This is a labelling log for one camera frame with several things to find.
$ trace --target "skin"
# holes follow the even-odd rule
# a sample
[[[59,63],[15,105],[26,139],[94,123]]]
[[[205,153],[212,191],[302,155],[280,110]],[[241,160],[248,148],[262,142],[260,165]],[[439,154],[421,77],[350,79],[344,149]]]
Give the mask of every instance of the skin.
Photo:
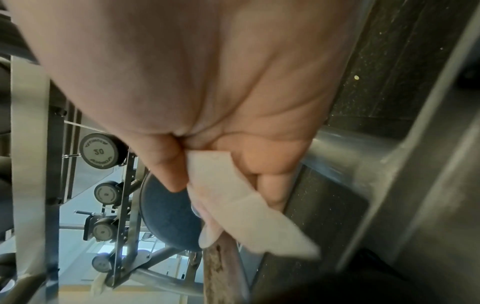
[[[357,0],[10,0],[33,52],[85,114],[170,190],[185,149],[231,151],[272,208],[325,121]]]

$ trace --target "white towel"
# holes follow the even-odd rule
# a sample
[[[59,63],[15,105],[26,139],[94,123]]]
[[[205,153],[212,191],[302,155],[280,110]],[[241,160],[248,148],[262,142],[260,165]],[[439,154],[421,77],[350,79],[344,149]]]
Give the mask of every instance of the white towel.
[[[254,253],[320,258],[320,248],[267,202],[235,167],[229,152],[187,151],[187,186],[205,226],[198,243],[211,246],[225,230]]]

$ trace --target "weight plate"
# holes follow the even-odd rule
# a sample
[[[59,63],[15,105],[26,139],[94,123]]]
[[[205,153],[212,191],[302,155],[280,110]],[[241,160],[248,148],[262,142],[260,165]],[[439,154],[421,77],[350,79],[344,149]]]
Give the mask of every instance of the weight plate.
[[[150,232],[166,245],[201,250],[202,221],[192,212],[187,190],[171,193],[149,173],[140,189],[140,213]]]
[[[97,223],[93,227],[92,234],[97,240],[109,241],[115,236],[115,228],[107,223]]]
[[[80,154],[90,166],[97,169],[110,169],[125,160],[127,148],[114,136],[92,133],[80,141]]]
[[[109,253],[99,253],[92,260],[91,265],[98,272],[109,272],[112,269]]]
[[[108,181],[95,187],[93,194],[95,199],[105,205],[116,205],[122,200],[121,190],[117,187],[117,182]]]

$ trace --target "paper towel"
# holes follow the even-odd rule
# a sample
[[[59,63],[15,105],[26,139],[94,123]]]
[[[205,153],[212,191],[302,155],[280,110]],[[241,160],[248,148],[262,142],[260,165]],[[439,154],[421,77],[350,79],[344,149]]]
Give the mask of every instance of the paper towel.
[[[254,253],[320,258],[320,248],[267,202],[235,167],[229,152],[187,151],[187,186],[205,226],[198,243],[211,246],[225,230]]]

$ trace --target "dumbbell rack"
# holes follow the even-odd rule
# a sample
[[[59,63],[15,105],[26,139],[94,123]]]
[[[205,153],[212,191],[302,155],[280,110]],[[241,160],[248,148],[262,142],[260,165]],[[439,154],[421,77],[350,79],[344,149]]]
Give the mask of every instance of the dumbbell rack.
[[[475,302],[480,298],[474,279],[480,276],[477,267],[480,252],[479,63],[480,10],[477,9],[405,140],[396,143],[334,129],[319,131],[303,163],[369,200],[359,227],[336,264],[337,271],[344,269],[355,251],[364,246],[388,264],[400,267],[403,273],[444,295],[448,301],[466,298]],[[18,279],[3,301],[55,302],[63,148],[58,138],[63,135],[64,105],[49,99],[50,80],[42,68],[20,58],[12,59],[11,88]],[[129,153],[127,171],[132,170],[133,159]],[[142,167],[137,169],[134,178],[141,180],[144,175]],[[133,197],[128,235],[123,234],[125,213],[122,210],[133,179],[132,175],[125,176],[115,249],[117,258],[106,284],[118,286],[129,275],[158,286],[165,278],[135,262],[140,258],[136,247],[140,216],[134,210],[138,204],[137,193]],[[219,245],[225,250],[219,250],[218,254],[228,255],[231,241],[224,235]],[[129,256],[121,260],[124,244],[129,248]],[[166,248],[153,254],[143,265],[147,267],[175,253],[174,249]],[[226,290],[226,299],[245,299],[248,289],[242,279],[240,261],[235,258],[236,253],[230,256],[233,257],[230,260],[221,260],[222,265],[228,260],[230,264],[219,275],[240,279],[233,279],[232,289],[205,282],[205,291],[220,298],[223,296],[220,293]],[[219,261],[218,256],[215,260],[213,250],[205,251],[203,257],[207,270]]]

